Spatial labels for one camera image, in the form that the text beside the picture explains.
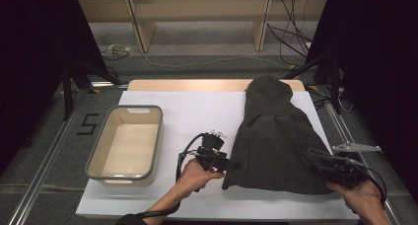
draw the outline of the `person's left hand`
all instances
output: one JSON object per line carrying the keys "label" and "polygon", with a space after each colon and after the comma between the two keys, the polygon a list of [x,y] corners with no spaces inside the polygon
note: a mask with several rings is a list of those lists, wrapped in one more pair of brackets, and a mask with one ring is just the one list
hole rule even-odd
{"label": "person's left hand", "polygon": [[223,172],[214,172],[213,168],[209,172],[203,170],[197,159],[191,159],[184,166],[180,178],[175,183],[175,187],[181,191],[181,197],[188,197],[194,190],[205,188],[206,184],[213,179],[222,179]]}

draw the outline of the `human hand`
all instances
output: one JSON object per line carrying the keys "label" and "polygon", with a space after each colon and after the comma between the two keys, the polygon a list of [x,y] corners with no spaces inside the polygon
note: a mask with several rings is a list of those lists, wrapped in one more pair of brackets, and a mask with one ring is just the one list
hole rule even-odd
{"label": "human hand", "polygon": [[357,187],[348,188],[339,184],[327,182],[326,186],[340,193],[347,204],[368,225],[388,224],[381,204],[381,195],[378,188],[369,180]]}
{"label": "human hand", "polygon": [[181,176],[174,187],[178,188],[182,198],[188,197],[193,191],[205,188],[206,184],[213,179],[222,179],[223,172],[214,172],[213,168],[209,172],[203,170],[197,159],[191,159],[184,166]]}

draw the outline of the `black cloth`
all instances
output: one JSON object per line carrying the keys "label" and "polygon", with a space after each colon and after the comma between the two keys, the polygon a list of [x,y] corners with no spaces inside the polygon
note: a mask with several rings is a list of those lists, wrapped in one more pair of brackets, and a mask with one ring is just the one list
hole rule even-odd
{"label": "black cloth", "polygon": [[147,225],[142,219],[135,216],[135,214],[129,213],[119,218],[115,225]]}
{"label": "black cloth", "polygon": [[263,76],[245,90],[244,120],[231,153],[239,170],[229,171],[223,189],[230,186],[288,191],[302,194],[329,193],[324,181],[311,169],[318,160],[309,148],[327,152],[306,114],[290,103],[289,85]]}

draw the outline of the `gray carpet floor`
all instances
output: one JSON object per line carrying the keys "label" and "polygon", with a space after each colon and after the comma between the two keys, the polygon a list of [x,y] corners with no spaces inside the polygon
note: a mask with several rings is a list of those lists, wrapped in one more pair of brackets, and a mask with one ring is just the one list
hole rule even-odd
{"label": "gray carpet floor", "polygon": [[[236,58],[236,56],[223,57],[223,59],[228,58]],[[265,74],[280,78],[290,72],[286,63],[280,57],[263,56],[262,58],[279,63],[284,68],[265,60],[253,58],[218,61],[219,56],[152,56],[149,58],[150,61],[171,65],[172,67],[151,65],[145,58],[138,56],[128,56],[116,61],[107,60],[106,64],[109,66],[111,75],[126,81],[133,79],[252,79]],[[186,63],[206,64],[173,67]],[[315,71],[316,69],[313,68],[301,75],[301,81],[306,85],[312,84]],[[92,81],[103,80],[94,75],[90,78]],[[75,92],[74,98],[77,100],[79,95],[77,94],[77,87],[73,85],[73,89]],[[69,128],[65,142],[25,224],[114,224],[114,220],[87,219],[75,214],[83,189],[88,181],[85,166],[99,131],[95,130],[90,135],[80,133],[91,130],[90,127],[82,125],[87,114],[97,115],[89,117],[89,123],[101,125],[105,120],[107,111],[117,105],[123,90],[114,87],[102,88],[98,93],[88,94],[80,103],[80,107],[74,114],[74,121]],[[314,94],[312,94],[312,98],[313,101],[319,99]],[[45,110],[42,120],[30,137],[32,145],[22,148],[5,174],[0,178],[0,224],[7,224],[63,123],[64,98],[61,88],[56,91],[53,101],[54,103]],[[341,136],[334,126],[329,109],[322,107],[317,110],[317,113],[329,143],[331,145],[341,144]],[[341,117],[346,122],[357,143],[376,145],[369,133],[367,124],[362,121],[361,116],[355,110],[342,112]],[[388,199],[400,224],[417,224],[417,204],[409,196],[395,171],[386,161],[384,154],[371,153],[365,155],[365,158],[371,168],[382,174],[387,185]],[[349,225],[356,224],[356,222],[300,221],[291,222],[291,224]]]}

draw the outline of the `beige storage container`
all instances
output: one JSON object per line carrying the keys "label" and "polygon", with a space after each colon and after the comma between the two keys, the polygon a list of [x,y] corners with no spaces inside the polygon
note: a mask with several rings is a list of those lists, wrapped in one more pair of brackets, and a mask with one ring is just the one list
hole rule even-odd
{"label": "beige storage container", "polygon": [[86,165],[87,175],[107,185],[149,186],[156,176],[162,134],[161,108],[113,107]]}

